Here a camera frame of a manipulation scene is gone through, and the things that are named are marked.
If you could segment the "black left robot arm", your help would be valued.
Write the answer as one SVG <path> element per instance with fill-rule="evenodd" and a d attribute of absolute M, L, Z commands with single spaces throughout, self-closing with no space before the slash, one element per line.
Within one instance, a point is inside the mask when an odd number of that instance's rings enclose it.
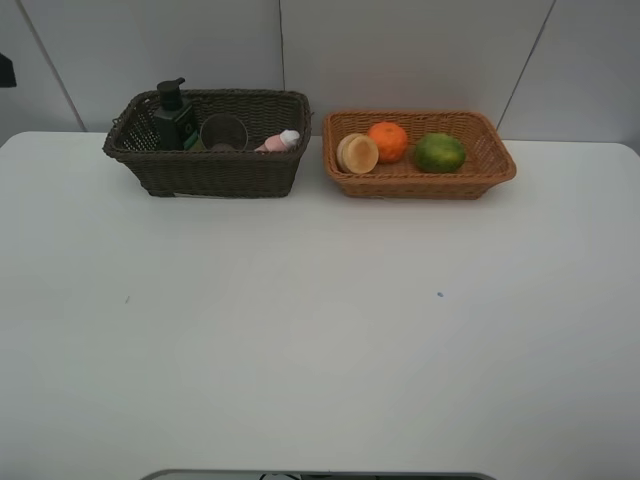
<path fill-rule="evenodd" d="M 12 60 L 0 54 L 0 87 L 15 88 L 16 86 L 17 80 Z"/>

